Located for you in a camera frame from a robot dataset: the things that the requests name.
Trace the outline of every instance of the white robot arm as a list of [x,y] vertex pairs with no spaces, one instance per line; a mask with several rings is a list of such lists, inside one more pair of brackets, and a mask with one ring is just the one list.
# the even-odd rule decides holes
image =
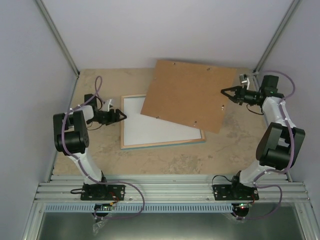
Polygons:
[[[89,135],[87,124],[98,122],[101,125],[110,125],[126,119],[127,116],[119,109],[111,109],[111,100],[106,101],[101,106],[102,110],[100,110],[97,107],[96,96],[93,97],[92,94],[87,94],[84,96],[84,102],[87,102],[90,98],[92,100],[87,105],[80,106],[67,116],[64,129],[62,128],[66,113],[59,113],[53,116],[54,144],[58,152],[64,153],[75,163],[85,178],[81,199],[103,200],[108,197],[107,188],[111,187],[111,185],[97,184],[97,182],[106,182],[106,179],[88,151]],[[63,147],[62,132],[64,134],[64,144],[73,156],[69,155]]]
[[[216,200],[221,196],[224,200],[258,200],[258,190],[255,187],[258,181],[267,174],[283,173],[283,170],[295,164],[306,134],[291,121],[285,97],[282,93],[278,93],[278,80],[277,76],[265,75],[259,91],[249,90],[247,85],[221,90],[221,93],[234,103],[260,106],[269,126],[257,146],[255,155],[257,161],[245,170],[239,171],[232,178],[231,185],[227,187],[214,185]],[[246,75],[240,76],[241,83],[248,81]],[[228,91],[234,92],[234,95],[228,94]]]

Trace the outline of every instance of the wooden table surface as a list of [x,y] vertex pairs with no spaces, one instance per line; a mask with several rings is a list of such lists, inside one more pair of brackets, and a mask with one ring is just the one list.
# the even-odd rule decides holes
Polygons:
[[[99,95],[113,98],[120,108],[123,95],[145,94],[153,79],[153,68],[85,69],[78,79],[72,107],[84,102],[85,94],[95,92],[95,79],[102,76]],[[238,75],[248,69],[239,68]],[[120,123],[89,131],[89,151],[104,174],[235,174],[256,161],[256,148],[266,130],[264,118],[250,113],[246,105],[229,102],[219,134],[206,132],[206,142],[152,147],[120,149]],[[80,175],[76,165],[58,153],[53,174]]]

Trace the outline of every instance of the cardboard panel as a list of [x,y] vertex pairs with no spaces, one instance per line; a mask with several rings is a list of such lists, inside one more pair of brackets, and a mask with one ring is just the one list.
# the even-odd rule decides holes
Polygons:
[[235,68],[158,60],[141,114],[219,133]]

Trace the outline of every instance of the white enclosure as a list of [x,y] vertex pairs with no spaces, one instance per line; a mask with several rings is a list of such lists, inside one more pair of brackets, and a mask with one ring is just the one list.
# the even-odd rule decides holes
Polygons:
[[156,59],[253,69],[292,0],[44,0],[78,69]]
[[[293,2],[42,1],[79,70],[152,68],[156,59],[254,69]],[[4,240],[22,238],[38,183],[49,179],[53,167],[53,115],[67,109],[76,83],[35,2],[41,0],[0,3],[0,236]],[[286,107],[306,137],[291,173],[295,181],[305,182],[318,221],[319,9],[318,0],[302,1],[263,66],[289,74],[296,83]],[[279,92],[289,93],[288,86],[281,77]]]

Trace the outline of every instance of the cable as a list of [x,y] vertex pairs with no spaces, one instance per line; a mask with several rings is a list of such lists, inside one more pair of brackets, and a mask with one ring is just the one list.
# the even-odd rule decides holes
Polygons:
[[87,128],[87,130],[88,130],[88,131],[94,131],[94,130],[97,130],[97,129],[101,128],[102,126],[103,126],[103,124],[101,124],[100,126],[94,128],[94,129],[89,129],[89,128]]
[[255,196],[254,196],[253,194],[251,195],[251,197],[252,197],[252,199],[253,199],[253,201],[251,202],[251,204],[253,205],[253,204],[255,204],[256,199],[255,199]]
[[116,201],[115,201],[114,203],[119,202],[119,198],[115,195],[114,192],[110,191],[109,193],[112,195],[112,198],[113,198],[113,199],[116,199]]
[[104,103],[102,102],[102,99],[100,97],[97,97],[97,99],[99,100],[100,102],[100,107],[98,108],[98,110],[101,110],[102,107],[104,106]]
[[214,184],[214,179],[216,178],[216,177],[223,177],[223,178],[225,178],[228,182],[232,182],[231,180],[229,180],[226,176],[224,176],[224,175],[215,175],[213,178],[212,178],[212,181],[211,181],[211,185],[213,185]]
[[261,113],[258,113],[258,112],[255,112],[255,111],[250,110],[248,106],[249,106],[249,103],[246,105],[246,109],[248,109],[249,112],[251,112],[251,113],[253,113],[253,114],[261,115],[261,116],[262,116],[262,115],[265,115],[265,114],[262,112],[262,108],[261,108]]
[[[97,82],[98,82],[98,79],[100,79],[100,84],[97,88]],[[142,211],[145,209],[145,205],[146,205],[146,201],[145,201],[145,197],[144,195],[142,194],[142,192],[140,191],[139,188],[137,188],[135,185],[129,183],[129,182],[125,182],[125,181],[109,181],[109,182],[100,182],[100,181],[97,181],[95,179],[93,179],[87,172],[86,170],[84,169],[80,159],[72,154],[68,149],[67,149],[67,146],[66,146],[66,140],[65,140],[65,127],[66,127],[66,123],[67,123],[67,119],[68,119],[68,116],[71,112],[74,112],[78,109],[80,109],[82,106],[86,105],[87,103],[89,103],[92,99],[94,99],[94,97],[98,97],[100,98],[98,92],[102,86],[102,77],[101,76],[97,76],[96,79],[95,79],[95,82],[94,82],[94,89],[95,89],[95,93],[87,100],[85,101],[84,103],[76,106],[75,108],[70,108],[66,114],[64,115],[64,118],[63,118],[63,121],[62,121],[62,131],[61,131],[61,142],[62,142],[62,146],[63,146],[63,149],[64,151],[66,152],[67,155],[75,158],[77,160],[77,163],[81,169],[81,171],[83,172],[83,174],[89,179],[91,180],[92,182],[96,183],[96,184],[101,184],[101,185],[110,185],[110,184],[125,184],[125,185],[129,185],[131,187],[133,187],[135,190],[137,190],[137,192],[140,194],[141,198],[142,198],[142,207],[140,209],[139,212],[135,213],[134,215],[130,215],[130,216],[119,216],[119,217],[108,217],[108,216],[105,216],[103,217],[104,219],[130,219],[130,218],[133,218],[135,216],[138,216],[142,213]],[[97,216],[96,214],[94,214],[94,217],[95,218],[101,218],[99,216]]]
[[271,215],[273,215],[281,206],[281,202],[282,202],[282,198],[283,198],[283,191],[281,189],[281,187],[279,185],[276,185],[276,184],[272,184],[272,185],[266,185],[266,186],[258,186],[256,184],[257,180],[259,178],[261,178],[263,175],[265,175],[266,173],[268,172],[273,172],[273,173],[278,173],[278,174],[285,174],[291,167],[293,161],[294,161],[294,156],[295,156],[295,139],[294,139],[294,133],[292,132],[292,129],[291,129],[291,126],[287,120],[287,117],[286,117],[286,114],[285,114],[285,111],[284,111],[284,107],[283,107],[283,103],[286,99],[290,98],[296,91],[296,85],[295,85],[295,82],[292,80],[291,77],[289,77],[287,74],[281,72],[281,71],[278,71],[278,70],[266,70],[266,71],[263,71],[263,73],[276,73],[276,74],[280,74],[284,77],[286,77],[292,84],[292,92],[288,95],[288,96],[284,96],[280,103],[279,103],[279,110],[280,110],[280,113],[281,113],[281,116],[288,128],[288,131],[289,131],[289,136],[290,136],[290,146],[291,146],[291,149],[290,149],[290,159],[289,159],[289,163],[287,165],[287,167],[283,170],[283,171],[278,171],[278,170],[273,170],[273,169],[267,169],[266,171],[263,171],[261,172],[258,176],[256,176],[253,180],[253,185],[257,188],[257,189],[267,189],[267,188],[272,188],[272,187],[276,187],[280,190],[280,199],[279,199],[279,202],[278,204],[276,205],[276,207],[269,213],[267,213],[266,215],[263,215],[263,216],[256,216],[256,217],[242,217],[242,216],[237,216],[235,212],[233,212],[233,215],[239,219],[239,220],[244,220],[244,219],[248,219],[248,220],[259,220],[259,219],[264,219],[264,218],[267,218]]
[[70,191],[71,194],[82,194],[82,188],[72,189]]
[[93,122],[91,122],[90,126],[86,126],[86,129],[91,128],[92,124],[93,124]]

